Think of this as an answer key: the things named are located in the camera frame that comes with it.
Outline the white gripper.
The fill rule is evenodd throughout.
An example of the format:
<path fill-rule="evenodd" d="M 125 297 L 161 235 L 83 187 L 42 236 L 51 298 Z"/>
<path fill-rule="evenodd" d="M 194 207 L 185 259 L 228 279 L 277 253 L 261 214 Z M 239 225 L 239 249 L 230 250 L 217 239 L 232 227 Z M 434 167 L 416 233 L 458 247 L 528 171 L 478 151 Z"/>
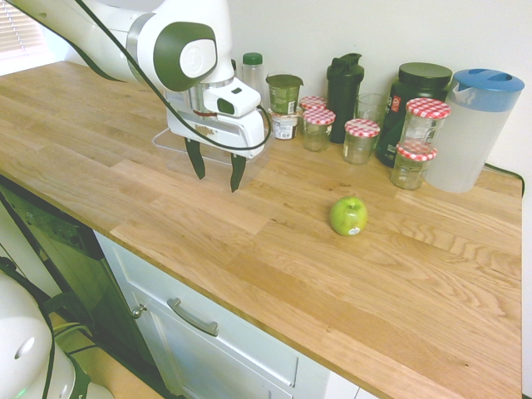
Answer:
<path fill-rule="evenodd" d="M 189 105 L 185 92 L 168 92 L 166 100 L 182 117 L 167 113 L 170 131 L 185 138 L 185 148 L 196 176 L 205 177 L 200 143 L 232 152 L 230 189 L 235 192 L 244 176 L 247 159 L 264 149 L 264 123 L 257 106 L 257 91 L 205 91 L 200 104 L 212 116 L 199 116 Z"/>

